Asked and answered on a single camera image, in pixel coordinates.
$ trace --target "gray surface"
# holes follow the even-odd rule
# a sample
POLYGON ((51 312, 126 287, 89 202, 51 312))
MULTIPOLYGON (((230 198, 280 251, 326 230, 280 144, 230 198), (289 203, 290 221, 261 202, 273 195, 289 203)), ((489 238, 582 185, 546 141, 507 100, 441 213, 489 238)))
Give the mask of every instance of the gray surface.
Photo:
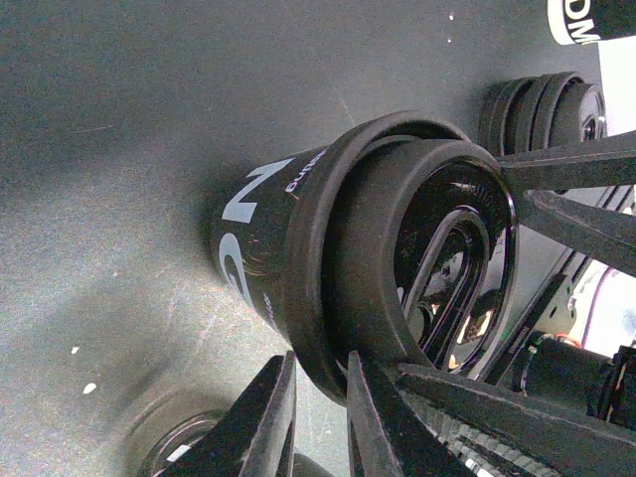
MULTIPOLYGON (((553 42, 544 2, 82 0, 5 9, 0 468, 8 475, 117 475, 123 436, 152 402, 187 390, 232 402, 286 348, 220 287, 207 260, 201 222, 227 180, 403 108, 425 108, 475 137, 495 81, 570 69, 600 80, 596 47, 553 42), (97 388, 83 395, 88 383, 97 388)), ((526 233, 522 244, 520 309, 561 251, 526 233)), ((344 410, 302 373, 298 389, 297 447, 345 475, 344 410)))

